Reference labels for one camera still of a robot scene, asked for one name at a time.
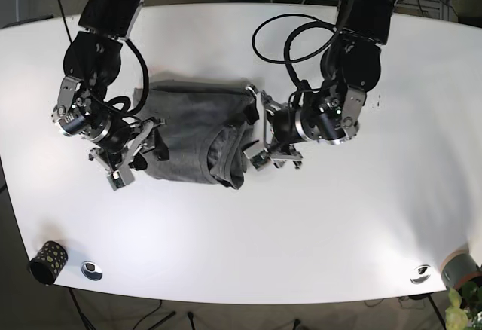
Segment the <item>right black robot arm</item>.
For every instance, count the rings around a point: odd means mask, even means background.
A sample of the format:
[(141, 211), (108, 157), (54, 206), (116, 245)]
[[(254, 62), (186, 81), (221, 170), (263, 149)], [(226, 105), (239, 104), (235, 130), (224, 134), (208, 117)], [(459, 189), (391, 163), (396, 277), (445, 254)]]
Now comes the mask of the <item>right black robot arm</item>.
[[(64, 136), (79, 135), (95, 146), (89, 160), (106, 171), (113, 190), (130, 185), (135, 171), (148, 167), (144, 156), (154, 153), (160, 161), (169, 159), (169, 149), (159, 128), (161, 118), (139, 118), (149, 93), (148, 68), (129, 35), (144, 0), (88, 0), (79, 25), (69, 38), (63, 59), (64, 79), (60, 85), (52, 121)], [(107, 89), (121, 70), (121, 49), (127, 46), (139, 61), (142, 90), (138, 102), (127, 96), (107, 99)]]

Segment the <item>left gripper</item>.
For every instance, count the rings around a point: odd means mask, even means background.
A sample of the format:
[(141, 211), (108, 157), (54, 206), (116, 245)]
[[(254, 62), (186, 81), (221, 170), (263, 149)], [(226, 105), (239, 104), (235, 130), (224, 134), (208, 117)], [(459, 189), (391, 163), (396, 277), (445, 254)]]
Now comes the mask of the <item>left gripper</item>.
[(247, 84), (245, 89), (253, 96), (255, 103), (261, 103), (263, 112), (262, 140), (255, 140), (243, 148), (246, 159), (257, 171), (271, 164), (280, 169), (288, 162), (299, 170), (303, 156), (294, 145), (303, 140), (294, 128), (295, 110), (288, 103), (278, 103), (253, 84)]

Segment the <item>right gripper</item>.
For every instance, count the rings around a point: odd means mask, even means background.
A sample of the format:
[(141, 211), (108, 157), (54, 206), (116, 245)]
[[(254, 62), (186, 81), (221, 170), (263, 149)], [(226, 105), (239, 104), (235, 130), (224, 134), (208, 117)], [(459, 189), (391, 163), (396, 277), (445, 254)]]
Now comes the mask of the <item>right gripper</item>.
[(114, 191), (124, 188), (134, 182), (135, 171), (148, 168), (146, 154), (153, 154), (157, 161), (169, 160), (169, 149), (160, 134), (164, 125), (163, 118), (154, 117), (131, 124), (109, 122), (94, 138), (96, 147), (90, 150), (88, 160), (96, 161), (104, 169)]

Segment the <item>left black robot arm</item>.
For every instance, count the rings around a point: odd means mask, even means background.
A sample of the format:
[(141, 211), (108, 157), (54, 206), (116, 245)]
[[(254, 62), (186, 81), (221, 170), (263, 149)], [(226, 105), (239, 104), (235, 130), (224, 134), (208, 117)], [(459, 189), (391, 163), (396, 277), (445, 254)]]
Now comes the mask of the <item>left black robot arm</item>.
[[(291, 161), (302, 164), (295, 146), (301, 142), (323, 141), (339, 145), (353, 139), (367, 94), (380, 79), (381, 47), (389, 37), (391, 17), (397, 0), (340, 0), (334, 24), (320, 19), (296, 28), (286, 39), (282, 64), (295, 86), (285, 103), (278, 103), (265, 91), (258, 93), (264, 119), (263, 134), (271, 139), (245, 147), (251, 165), (262, 170), (269, 163), (282, 167)], [(313, 88), (298, 77), (291, 58), (294, 40), (309, 29), (331, 31), (330, 39), (318, 49), (323, 82)]]

